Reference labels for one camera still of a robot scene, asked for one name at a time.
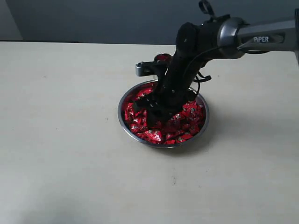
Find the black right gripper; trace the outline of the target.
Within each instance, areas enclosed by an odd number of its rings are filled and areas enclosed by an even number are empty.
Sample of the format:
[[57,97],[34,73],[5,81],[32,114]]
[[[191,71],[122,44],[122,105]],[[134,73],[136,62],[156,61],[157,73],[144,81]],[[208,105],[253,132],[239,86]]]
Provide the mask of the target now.
[[220,22],[201,25],[183,24],[178,30],[175,53],[165,76],[159,79],[153,92],[134,101],[134,108],[147,110],[149,128],[164,126],[195,94],[189,86],[206,63],[221,57],[217,35]]

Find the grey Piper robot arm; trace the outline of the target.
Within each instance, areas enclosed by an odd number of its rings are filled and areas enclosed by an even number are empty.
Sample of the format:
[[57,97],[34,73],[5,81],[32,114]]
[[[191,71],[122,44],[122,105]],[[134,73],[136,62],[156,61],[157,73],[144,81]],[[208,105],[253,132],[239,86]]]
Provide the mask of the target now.
[[206,0],[199,2],[199,8],[210,18],[200,25],[187,22],[179,28],[173,56],[161,54],[152,62],[140,62],[135,67],[140,77],[158,77],[153,92],[133,102],[136,111],[147,111],[150,125],[167,122],[183,109],[184,104],[197,97],[189,87],[193,82],[210,80],[200,73],[209,61],[299,50],[298,14],[290,19],[248,24],[228,14],[216,16]]

